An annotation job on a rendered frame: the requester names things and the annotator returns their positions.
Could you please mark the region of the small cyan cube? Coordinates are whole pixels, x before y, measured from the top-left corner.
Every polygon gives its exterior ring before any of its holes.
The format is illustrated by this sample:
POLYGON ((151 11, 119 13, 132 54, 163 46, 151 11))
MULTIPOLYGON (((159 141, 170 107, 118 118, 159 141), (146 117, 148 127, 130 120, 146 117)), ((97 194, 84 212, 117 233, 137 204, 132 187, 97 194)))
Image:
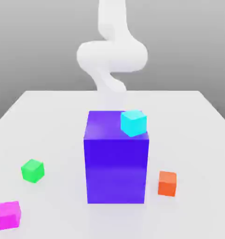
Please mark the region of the small cyan cube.
POLYGON ((120 129, 129 137, 147 132, 147 116, 140 110, 129 110, 121 113, 120 129))

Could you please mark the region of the small orange cube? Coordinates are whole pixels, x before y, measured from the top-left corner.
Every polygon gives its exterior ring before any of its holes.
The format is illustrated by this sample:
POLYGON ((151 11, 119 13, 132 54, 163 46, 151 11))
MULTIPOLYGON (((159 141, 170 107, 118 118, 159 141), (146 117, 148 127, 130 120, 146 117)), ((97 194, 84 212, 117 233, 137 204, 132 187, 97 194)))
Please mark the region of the small orange cube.
POLYGON ((177 175, 174 172, 160 171, 158 181, 158 194, 174 197, 176 195, 177 175))

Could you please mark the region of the small magenta cube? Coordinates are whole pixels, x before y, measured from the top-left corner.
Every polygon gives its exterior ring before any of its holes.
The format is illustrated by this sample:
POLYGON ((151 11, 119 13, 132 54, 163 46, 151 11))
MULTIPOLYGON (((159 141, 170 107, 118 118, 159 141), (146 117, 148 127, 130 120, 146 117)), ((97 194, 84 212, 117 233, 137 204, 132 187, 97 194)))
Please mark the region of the small magenta cube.
POLYGON ((0 203, 0 230, 20 225, 21 209, 18 201, 0 203))

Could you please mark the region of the small green cube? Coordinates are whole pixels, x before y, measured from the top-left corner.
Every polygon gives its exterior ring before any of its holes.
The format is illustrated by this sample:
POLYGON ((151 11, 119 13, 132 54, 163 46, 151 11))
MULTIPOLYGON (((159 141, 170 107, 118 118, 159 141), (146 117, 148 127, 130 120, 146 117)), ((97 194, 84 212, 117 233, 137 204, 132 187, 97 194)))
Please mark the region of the small green cube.
POLYGON ((35 159, 30 159, 21 166, 21 172, 24 180, 31 183, 37 183, 45 175, 44 164, 35 159))

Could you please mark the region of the large purple box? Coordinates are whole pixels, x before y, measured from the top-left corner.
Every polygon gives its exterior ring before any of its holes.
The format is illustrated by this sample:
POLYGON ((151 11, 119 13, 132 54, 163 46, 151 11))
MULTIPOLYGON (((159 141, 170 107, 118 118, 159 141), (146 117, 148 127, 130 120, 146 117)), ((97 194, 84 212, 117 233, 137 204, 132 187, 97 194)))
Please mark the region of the large purple box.
POLYGON ((84 143, 89 204, 142 204, 149 135, 128 136, 120 111, 89 111, 84 143))

